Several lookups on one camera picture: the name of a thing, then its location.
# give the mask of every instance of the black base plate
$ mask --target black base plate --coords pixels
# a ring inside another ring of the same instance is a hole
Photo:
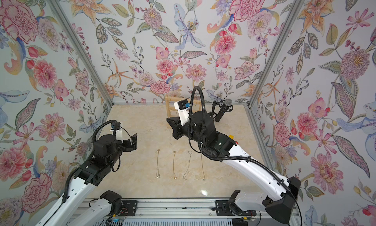
[[[215,201],[215,211],[217,213],[217,216],[234,216],[234,214],[231,213],[229,208],[228,200],[217,200]],[[239,210],[240,214],[239,216],[255,216],[256,211],[241,211]]]

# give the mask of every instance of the wall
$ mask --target wall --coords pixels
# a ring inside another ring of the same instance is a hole
[[[306,0],[253,106],[307,226],[376,225],[374,0]]]
[[[44,0],[1,0],[0,225],[35,225],[109,107]]]
[[[189,97],[195,85],[209,101],[247,102],[293,2],[59,1],[115,103]]]

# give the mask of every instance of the marble floor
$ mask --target marble floor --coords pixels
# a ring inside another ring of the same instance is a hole
[[[172,137],[166,118],[166,106],[163,105],[112,107],[108,120],[121,122],[130,135],[137,133],[138,148],[131,153],[123,153],[119,171],[109,173],[88,198],[98,198],[107,190],[123,198],[229,197],[237,189],[260,191],[258,186],[232,167],[204,156],[201,158],[201,154],[195,152],[191,156],[187,180],[183,179],[190,158],[188,151],[192,150],[186,137],[179,140]],[[224,114],[215,123],[215,127],[221,133],[233,135],[247,153],[262,162],[243,105],[235,105],[232,112]],[[106,126],[101,135],[109,133],[109,126]],[[197,148],[197,143],[192,141],[192,146]],[[158,149],[161,177],[156,179]],[[174,179],[173,160],[177,179]]]

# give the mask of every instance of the pink peony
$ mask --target pink peony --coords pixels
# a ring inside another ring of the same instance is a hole
[[[7,181],[8,177],[16,178],[22,172],[26,159],[22,146],[5,149],[0,155],[0,179]]]
[[[300,113],[298,128],[304,135],[313,135],[317,130],[317,121],[309,112]]]
[[[364,49],[344,54],[340,65],[341,76],[345,79],[357,79],[362,76],[370,64],[369,56]]]
[[[145,22],[153,29],[162,25],[162,17],[156,9],[148,8],[143,14]]]
[[[230,34],[221,36],[221,38],[215,43],[215,52],[218,54],[230,53],[236,45],[235,38]]]
[[[256,15],[265,0],[232,0],[230,15],[234,15],[234,21],[243,22]]]
[[[283,123],[279,122],[277,125],[275,125],[274,132],[276,140],[281,144],[282,147],[287,147],[291,143],[291,140],[289,139],[291,133],[288,130],[288,127]]]
[[[86,95],[89,92],[89,75],[86,69],[84,69],[82,72],[76,73],[76,89],[79,91],[82,91],[83,96],[86,97]]]
[[[32,178],[22,196],[22,210],[27,213],[37,210],[47,200],[51,185],[51,177],[45,173],[42,173],[39,178]]]
[[[325,117],[328,115],[328,112],[326,111],[326,104],[322,97],[318,98],[318,100],[311,104],[308,107],[308,111],[311,112],[312,115],[317,118]]]
[[[54,51],[58,51],[59,34],[51,21],[40,18],[38,23],[38,33],[41,40],[47,44],[48,47]]]
[[[217,79],[221,80],[222,82],[225,80],[228,80],[228,76],[223,72],[222,70],[220,72],[217,72]]]
[[[162,59],[158,62],[157,69],[161,73],[171,73],[174,69],[174,64],[169,59]]]
[[[217,61],[215,63],[218,64],[218,66],[220,66],[222,68],[227,68],[227,65],[229,64],[230,59],[231,59],[231,55],[229,55],[229,54],[228,55],[222,55],[217,59]]]
[[[192,80],[199,82],[200,80],[204,79],[206,76],[205,73],[206,69],[201,66],[201,64],[196,65],[194,64],[193,66],[188,65],[188,68],[186,69],[186,77],[187,78],[192,78]]]
[[[14,40],[19,38],[26,44],[35,41],[38,35],[38,22],[33,12],[17,0],[1,0],[0,25]]]
[[[65,84],[63,83],[63,80],[61,80],[61,79],[59,79],[58,82],[55,83],[54,92],[55,92],[56,98],[58,98],[58,99],[69,96],[69,91],[65,87]]]
[[[150,89],[157,94],[164,94],[170,91],[170,84],[166,84],[165,81],[156,81],[150,86]]]
[[[64,128],[65,124],[64,118],[59,117],[59,113],[54,113],[52,116],[50,114],[46,115],[46,120],[42,119],[41,123],[43,125],[37,126],[39,130],[39,136],[44,138],[47,136],[46,143],[54,141],[54,137],[59,137],[60,135],[65,134]]]
[[[343,172],[337,170],[338,163],[331,163],[331,160],[332,156],[329,153],[326,156],[320,153],[317,155],[317,160],[312,157],[311,166],[315,168],[313,182],[320,184],[324,191],[328,186],[329,192],[335,194],[338,189],[343,191],[343,183],[340,181],[343,179]]]
[[[263,33],[271,21],[270,12],[263,10],[248,21],[248,36],[256,36]]]
[[[168,51],[168,48],[162,48],[162,47],[157,47],[156,49],[157,54],[155,55],[157,59],[166,59],[170,52]]]
[[[57,80],[56,69],[51,63],[45,60],[37,61],[34,65],[34,78],[38,84],[45,89],[50,89]]]
[[[143,86],[150,86],[155,80],[150,73],[144,73],[139,76],[140,84]]]

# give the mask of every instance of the microphone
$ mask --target microphone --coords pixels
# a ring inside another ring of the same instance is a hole
[[[216,122],[219,122],[221,120],[222,116],[224,115],[225,112],[231,112],[233,109],[232,106],[232,99],[225,99],[224,101],[220,102],[220,110],[218,114],[215,116],[214,120]]]

